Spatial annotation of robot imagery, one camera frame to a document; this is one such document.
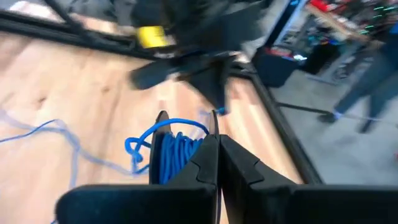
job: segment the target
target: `jeans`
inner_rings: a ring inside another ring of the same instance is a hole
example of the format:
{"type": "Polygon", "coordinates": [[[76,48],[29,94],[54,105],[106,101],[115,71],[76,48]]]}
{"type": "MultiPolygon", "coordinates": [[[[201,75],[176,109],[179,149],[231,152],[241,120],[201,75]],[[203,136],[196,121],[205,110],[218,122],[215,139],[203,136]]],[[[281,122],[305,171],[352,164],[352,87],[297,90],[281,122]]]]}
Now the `jeans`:
{"type": "Polygon", "coordinates": [[[376,52],[373,63],[350,91],[335,106],[335,111],[345,113],[361,97],[370,96],[368,116],[377,118],[387,102],[398,95],[398,70],[387,58],[376,52]]]}

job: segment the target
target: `concrete floor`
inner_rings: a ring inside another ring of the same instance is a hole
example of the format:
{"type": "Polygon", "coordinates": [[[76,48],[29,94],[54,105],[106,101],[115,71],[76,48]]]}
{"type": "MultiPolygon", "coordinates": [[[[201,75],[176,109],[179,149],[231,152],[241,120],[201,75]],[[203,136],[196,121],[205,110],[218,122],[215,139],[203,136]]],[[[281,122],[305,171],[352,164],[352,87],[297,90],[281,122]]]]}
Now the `concrete floor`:
{"type": "MultiPolygon", "coordinates": [[[[296,71],[287,83],[272,92],[281,103],[331,110],[350,85],[332,86],[309,80],[296,71]]],[[[366,114],[367,99],[348,114],[366,114]]],[[[317,121],[318,114],[281,108],[305,151],[328,184],[398,185],[398,101],[392,100],[382,119],[369,134],[357,133],[362,121],[341,118],[328,125],[317,121]]]]}

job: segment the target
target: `person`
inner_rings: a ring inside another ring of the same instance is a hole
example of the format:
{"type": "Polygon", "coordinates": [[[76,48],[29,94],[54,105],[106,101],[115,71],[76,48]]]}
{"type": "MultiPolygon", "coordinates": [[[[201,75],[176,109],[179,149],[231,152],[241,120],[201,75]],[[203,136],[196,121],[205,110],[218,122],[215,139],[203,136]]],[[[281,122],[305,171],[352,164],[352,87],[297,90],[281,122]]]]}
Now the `person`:
{"type": "Polygon", "coordinates": [[[398,95],[398,22],[392,26],[384,45],[373,53],[373,62],[349,92],[335,105],[334,110],[318,117],[322,123],[339,120],[360,98],[369,97],[368,119],[359,129],[367,133],[387,103],[398,95]]]}

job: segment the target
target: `shoe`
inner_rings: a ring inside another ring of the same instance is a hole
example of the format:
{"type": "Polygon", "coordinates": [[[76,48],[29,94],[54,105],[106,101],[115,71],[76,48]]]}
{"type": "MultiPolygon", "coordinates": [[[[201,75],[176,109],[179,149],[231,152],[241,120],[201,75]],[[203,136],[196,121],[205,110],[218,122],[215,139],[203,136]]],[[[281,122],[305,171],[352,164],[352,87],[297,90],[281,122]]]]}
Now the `shoe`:
{"type": "Polygon", "coordinates": [[[372,120],[367,120],[361,128],[358,130],[361,134],[370,133],[374,128],[374,122],[372,120]]]}
{"type": "Polygon", "coordinates": [[[318,116],[318,120],[322,123],[333,124],[337,119],[333,113],[326,113],[318,116]]]}

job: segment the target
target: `table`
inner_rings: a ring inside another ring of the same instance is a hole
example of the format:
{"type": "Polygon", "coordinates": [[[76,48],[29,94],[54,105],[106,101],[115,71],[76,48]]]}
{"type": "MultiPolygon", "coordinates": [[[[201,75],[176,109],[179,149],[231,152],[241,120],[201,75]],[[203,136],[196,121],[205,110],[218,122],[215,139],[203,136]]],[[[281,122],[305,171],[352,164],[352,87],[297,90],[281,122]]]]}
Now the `table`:
{"type": "MultiPolygon", "coordinates": [[[[59,20],[49,8],[28,2],[19,2],[11,10],[59,20]]],[[[111,22],[76,17],[90,29],[115,32],[111,22]]],[[[148,62],[0,33],[0,105],[13,118],[35,126],[62,119],[84,149],[128,168],[124,140],[152,126],[160,110],[167,110],[171,118],[198,120],[200,109],[211,109],[195,90],[173,79],[148,90],[131,89],[129,71],[148,62]]],[[[228,103],[231,112],[220,117],[221,133],[277,172],[302,183],[251,82],[232,78],[228,103]]],[[[189,134],[192,127],[176,124],[172,129],[189,134]]],[[[5,122],[0,125],[0,138],[25,132],[5,122]]],[[[50,223],[57,199],[68,190],[71,154],[70,145],[56,133],[0,144],[0,222],[50,223]]],[[[149,151],[143,154],[146,163],[149,151]]],[[[83,159],[78,163],[78,185],[148,183],[146,175],[131,178],[83,159]]],[[[224,209],[221,219],[228,222],[224,209]]]]}
{"type": "Polygon", "coordinates": [[[300,40],[300,38],[304,36],[305,31],[314,25],[315,18],[323,19],[330,27],[345,35],[347,39],[352,40],[352,43],[347,45],[345,51],[336,60],[334,60],[328,68],[324,69],[317,75],[307,74],[307,77],[313,80],[329,83],[332,85],[339,85],[340,82],[333,78],[335,72],[343,62],[350,58],[363,45],[364,42],[368,41],[368,37],[359,34],[356,30],[349,29],[344,24],[338,22],[330,13],[322,12],[311,4],[307,4],[305,9],[311,15],[303,25],[300,33],[297,36],[297,40],[300,40]]]}

